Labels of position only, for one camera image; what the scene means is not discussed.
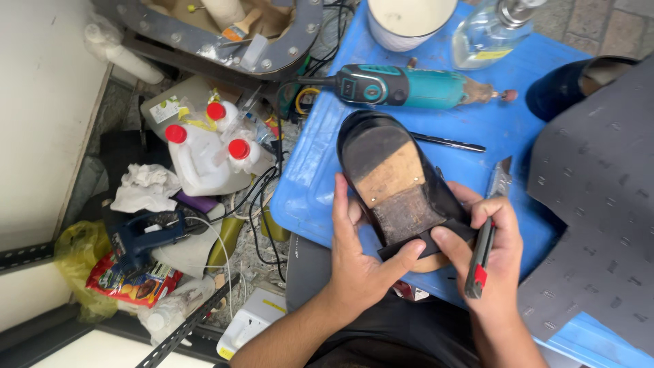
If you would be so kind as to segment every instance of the black rubber sheet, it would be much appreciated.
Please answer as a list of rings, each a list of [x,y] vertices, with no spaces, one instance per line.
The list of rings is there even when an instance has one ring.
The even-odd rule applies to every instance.
[[[528,193],[568,225],[519,288],[532,334],[584,311],[654,356],[654,58],[545,127]]]

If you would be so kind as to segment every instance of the blue work surface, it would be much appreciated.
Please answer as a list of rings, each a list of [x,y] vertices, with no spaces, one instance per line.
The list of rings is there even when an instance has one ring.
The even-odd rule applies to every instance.
[[[368,31],[364,1],[352,20],[329,75],[345,64],[405,66],[417,57],[419,69],[452,69],[451,35],[472,7],[459,3],[447,25],[415,50],[389,52],[379,46]],[[513,184],[509,199],[515,208],[525,241],[521,264],[524,278],[545,259],[564,230],[545,206],[526,193],[529,153],[545,126],[527,109],[527,88],[552,69],[589,55],[538,34],[532,34],[513,52],[491,67],[465,74],[478,82],[491,83],[496,90],[516,89],[519,97],[507,103],[464,105],[450,110],[346,104],[331,91],[321,93],[299,142],[277,185],[271,202],[274,219],[282,227],[323,246],[331,246],[334,173],[341,170],[336,155],[336,137],[343,119],[357,109],[374,108],[391,114],[412,132],[483,145],[486,153],[475,153],[420,142],[433,165],[447,180],[455,180],[485,193],[492,167],[513,156]],[[377,256],[381,247],[371,226],[360,230],[364,253]],[[435,272],[410,272],[403,280],[453,304],[464,305],[456,291],[453,267]],[[654,359],[633,348],[588,314],[581,313],[546,342],[538,341],[590,367],[654,367]]]

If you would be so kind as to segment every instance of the snack bag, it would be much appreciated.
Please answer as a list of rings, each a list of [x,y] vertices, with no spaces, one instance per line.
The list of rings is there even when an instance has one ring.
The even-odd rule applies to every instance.
[[[95,264],[86,280],[88,289],[96,290],[114,299],[150,308],[159,298],[173,291],[177,281],[182,277],[182,273],[178,270],[173,270],[164,263],[155,262],[150,272],[127,279],[113,255],[114,253],[110,251]]]

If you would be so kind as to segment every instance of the teal rotary tool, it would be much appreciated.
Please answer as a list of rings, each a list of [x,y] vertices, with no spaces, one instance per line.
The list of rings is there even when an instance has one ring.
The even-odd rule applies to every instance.
[[[350,64],[326,78],[298,78],[298,83],[332,86],[347,102],[370,105],[450,109],[473,102],[487,103],[493,98],[513,101],[516,90],[495,91],[456,71],[424,70],[389,65]]]

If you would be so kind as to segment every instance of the glass bottle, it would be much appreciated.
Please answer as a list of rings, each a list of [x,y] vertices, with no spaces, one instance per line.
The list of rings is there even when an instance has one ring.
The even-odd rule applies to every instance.
[[[547,0],[482,0],[452,36],[455,69],[490,66],[511,52],[532,32],[536,7]]]

